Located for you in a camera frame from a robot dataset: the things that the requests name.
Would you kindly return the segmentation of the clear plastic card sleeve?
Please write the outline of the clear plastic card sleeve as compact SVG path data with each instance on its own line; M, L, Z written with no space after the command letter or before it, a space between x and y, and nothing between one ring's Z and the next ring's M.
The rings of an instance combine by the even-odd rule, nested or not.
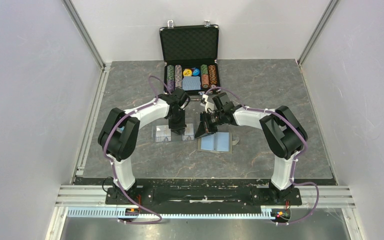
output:
M181 135L173 133L169 126L157 125L152 129L152 138L156 143L164 142L179 142L179 141L193 141L194 138L194 124L187 123L185 132Z

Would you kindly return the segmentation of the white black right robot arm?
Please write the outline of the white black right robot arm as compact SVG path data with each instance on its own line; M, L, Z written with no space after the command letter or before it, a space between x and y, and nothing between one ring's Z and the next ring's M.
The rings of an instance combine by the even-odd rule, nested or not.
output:
M200 104L204 111L200 114L194 135L196 139L215 134L218 126L225 124L263 132L269 149L275 155L268 196L275 204L286 201L294 184L298 156L308 147L308 135L292 111L284 105L276 109L234 105L224 92L214 96L212 101L204 94Z

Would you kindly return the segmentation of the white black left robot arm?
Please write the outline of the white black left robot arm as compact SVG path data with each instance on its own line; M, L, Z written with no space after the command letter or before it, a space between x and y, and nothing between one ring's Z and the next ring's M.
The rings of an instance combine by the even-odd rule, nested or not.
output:
M133 203L137 190L132 187L133 175L131 155L136 145L139 130L158 120L168 120L168 129L176 135L186 131L186 112L191 98L181 88L172 93L159 94L150 102L133 109L113 108L100 131L98 144L111 165L113 182L119 188L118 197L125 204Z

